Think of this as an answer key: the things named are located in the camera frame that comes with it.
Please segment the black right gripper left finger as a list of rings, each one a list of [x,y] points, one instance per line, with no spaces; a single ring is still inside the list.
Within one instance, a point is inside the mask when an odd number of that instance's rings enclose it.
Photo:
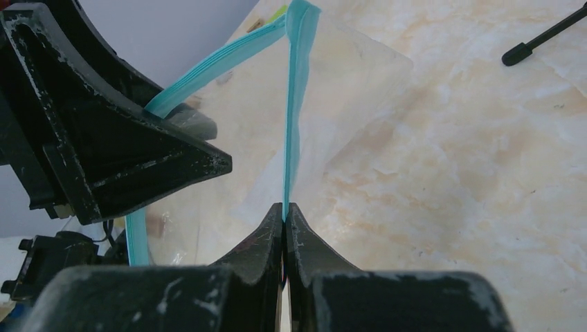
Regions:
[[[76,266],[43,290],[23,331],[278,331],[282,205],[207,266]]]

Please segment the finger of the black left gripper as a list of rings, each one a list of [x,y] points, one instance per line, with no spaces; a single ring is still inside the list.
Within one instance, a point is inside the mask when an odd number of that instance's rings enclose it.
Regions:
[[[1,164],[32,210],[97,223],[231,172],[216,124],[119,58],[77,2],[1,4]]]

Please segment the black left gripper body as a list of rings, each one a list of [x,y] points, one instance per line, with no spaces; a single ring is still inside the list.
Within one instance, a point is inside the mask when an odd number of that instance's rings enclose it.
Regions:
[[[1,301],[30,302],[61,270],[81,265],[125,265],[125,233],[106,253],[98,253],[99,243],[72,231],[55,236],[37,235],[31,239],[11,237],[1,240]]]

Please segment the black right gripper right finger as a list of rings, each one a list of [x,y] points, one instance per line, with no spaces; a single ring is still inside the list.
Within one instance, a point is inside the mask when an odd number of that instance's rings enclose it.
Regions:
[[[293,331],[512,331],[494,287],[464,271],[369,271],[342,257],[291,203],[284,222]]]

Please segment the clear zip bag blue zipper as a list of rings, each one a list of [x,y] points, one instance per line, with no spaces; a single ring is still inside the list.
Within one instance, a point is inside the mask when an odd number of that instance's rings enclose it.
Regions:
[[[189,131],[212,119],[232,170],[128,214],[130,264],[208,263],[274,203],[312,209],[327,164],[397,106],[412,67],[308,1],[213,52],[145,108]]]

